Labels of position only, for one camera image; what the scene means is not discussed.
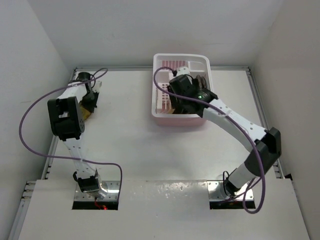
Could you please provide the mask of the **beige floral small plate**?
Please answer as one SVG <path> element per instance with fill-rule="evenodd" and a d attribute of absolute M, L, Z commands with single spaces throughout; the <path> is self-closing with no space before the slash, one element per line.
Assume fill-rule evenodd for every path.
<path fill-rule="evenodd" d="M 166 113 L 167 114 L 173 114 L 175 112 L 175 108 L 170 108 Z"/>

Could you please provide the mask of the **yellow patterned small plate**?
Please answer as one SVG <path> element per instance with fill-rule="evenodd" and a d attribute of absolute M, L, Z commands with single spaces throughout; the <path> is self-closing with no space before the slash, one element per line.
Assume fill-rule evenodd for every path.
<path fill-rule="evenodd" d="M 83 120 L 86 121 L 95 111 L 96 105 L 93 102 L 84 102 L 79 103 L 79 107 L 82 113 Z"/>

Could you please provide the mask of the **cream plate dark patterned rim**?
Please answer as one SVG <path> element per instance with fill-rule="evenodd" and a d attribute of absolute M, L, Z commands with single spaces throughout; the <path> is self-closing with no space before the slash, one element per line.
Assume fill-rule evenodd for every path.
<path fill-rule="evenodd" d="M 202 88 L 203 88 L 203 89 L 206 89 L 206 88 L 207 88 L 206 78 L 205 78 L 204 76 L 201 76 L 201 77 L 200 77 L 200 80 L 201 80 Z"/>

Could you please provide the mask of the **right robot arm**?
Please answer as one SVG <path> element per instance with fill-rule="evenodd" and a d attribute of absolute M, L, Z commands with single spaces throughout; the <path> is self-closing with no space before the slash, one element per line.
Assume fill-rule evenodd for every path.
<path fill-rule="evenodd" d="M 263 178 L 281 155 L 281 133 L 266 129 L 239 115 L 212 91 L 199 88 L 187 75 L 169 81 L 168 90 L 178 96 L 177 105 L 188 114 L 196 114 L 225 130 L 249 152 L 246 160 L 224 180 L 223 195 L 234 196 L 243 185 Z"/>

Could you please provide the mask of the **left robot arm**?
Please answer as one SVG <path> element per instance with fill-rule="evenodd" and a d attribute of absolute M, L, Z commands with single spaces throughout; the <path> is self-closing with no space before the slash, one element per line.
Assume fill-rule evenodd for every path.
<path fill-rule="evenodd" d="M 47 108 L 52 133 L 64 143 L 73 158 L 73 178 L 81 192 L 101 199 L 105 193 L 98 170 L 85 162 L 85 117 L 94 113 L 102 85 L 100 81 L 91 81 L 95 81 L 92 74 L 80 72 L 59 97 L 47 101 Z"/>

